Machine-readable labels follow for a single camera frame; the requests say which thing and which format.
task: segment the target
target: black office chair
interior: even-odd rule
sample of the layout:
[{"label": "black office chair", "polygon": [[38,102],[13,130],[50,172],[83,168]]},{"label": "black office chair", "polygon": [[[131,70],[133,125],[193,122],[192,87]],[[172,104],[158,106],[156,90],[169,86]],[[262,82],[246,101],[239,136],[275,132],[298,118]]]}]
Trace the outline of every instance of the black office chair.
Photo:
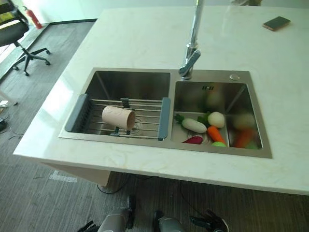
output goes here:
[{"label": "black office chair", "polygon": [[17,65],[24,60],[26,60],[24,75],[29,76],[27,72],[27,67],[30,60],[41,59],[45,60],[46,65],[50,65],[50,62],[44,57],[36,56],[38,53],[46,51],[50,54],[49,50],[45,47],[35,52],[29,52],[27,49],[23,48],[17,41],[24,36],[24,34],[29,30],[28,20],[26,17],[14,6],[11,0],[0,0],[0,26],[12,22],[14,20],[19,20],[18,23],[8,25],[7,27],[0,29],[0,47],[15,44],[16,47],[21,47],[23,50],[22,57],[15,62],[13,65],[14,70],[19,70]]}]

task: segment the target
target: faucet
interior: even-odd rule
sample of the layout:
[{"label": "faucet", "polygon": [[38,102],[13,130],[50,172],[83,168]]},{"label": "faucet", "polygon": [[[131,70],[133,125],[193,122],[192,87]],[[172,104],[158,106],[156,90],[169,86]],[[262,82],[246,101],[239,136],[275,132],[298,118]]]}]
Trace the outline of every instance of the faucet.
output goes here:
[{"label": "faucet", "polygon": [[192,24],[191,39],[186,46],[187,51],[184,59],[185,65],[179,68],[179,75],[182,77],[182,80],[191,79],[193,65],[201,56],[201,52],[197,50],[197,33],[202,17],[203,6],[204,0],[197,0],[196,11]]}]

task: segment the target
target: chair base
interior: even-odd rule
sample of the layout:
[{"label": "chair base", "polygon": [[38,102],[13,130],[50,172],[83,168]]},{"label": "chair base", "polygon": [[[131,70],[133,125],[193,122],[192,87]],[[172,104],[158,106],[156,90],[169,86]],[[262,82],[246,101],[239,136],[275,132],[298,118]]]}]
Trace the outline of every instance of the chair base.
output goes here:
[{"label": "chair base", "polygon": [[44,57],[37,56],[37,54],[43,51],[46,51],[47,54],[50,54],[50,51],[46,47],[40,50],[34,51],[34,52],[29,52],[27,49],[23,48],[22,45],[20,45],[20,43],[15,42],[14,44],[16,47],[21,47],[24,53],[22,57],[13,64],[13,67],[12,67],[13,70],[19,70],[17,65],[23,61],[26,61],[25,67],[24,67],[24,75],[29,76],[29,73],[27,72],[27,67],[28,67],[29,61],[33,59],[44,60],[46,65],[50,65],[50,62],[47,59],[45,59]]}]

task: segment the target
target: dish rack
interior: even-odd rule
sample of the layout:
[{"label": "dish rack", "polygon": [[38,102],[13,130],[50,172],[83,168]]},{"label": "dish rack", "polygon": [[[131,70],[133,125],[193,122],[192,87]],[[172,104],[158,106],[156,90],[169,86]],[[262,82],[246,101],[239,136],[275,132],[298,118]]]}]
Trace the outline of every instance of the dish rack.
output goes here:
[{"label": "dish rack", "polygon": [[[106,106],[135,111],[136,121],[132,130],[109,125],[102,120]],[[168,135],[170,99],[143,100],[121,98],[118,100],[90,99],[88,94],[79,96],[66,123],[67,132],[109,135],[115,137],[164,140]]]}]

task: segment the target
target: red fire extinguisher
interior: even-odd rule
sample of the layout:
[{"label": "red fire extinguisher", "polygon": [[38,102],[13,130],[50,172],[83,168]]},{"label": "red fire extinguisher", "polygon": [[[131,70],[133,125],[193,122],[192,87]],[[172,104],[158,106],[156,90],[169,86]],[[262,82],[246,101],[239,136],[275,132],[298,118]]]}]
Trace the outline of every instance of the red fire extinguisher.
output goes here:
[{"label": "red fire extinguisher", "polygon": [[42,24],[38,21],[37,17],[34,15],[32,10],[29,10],[26,6],[23,6],[25,8],[26,14],[31,18],[33,24],[37,29],[41,29],[43,26]]}]

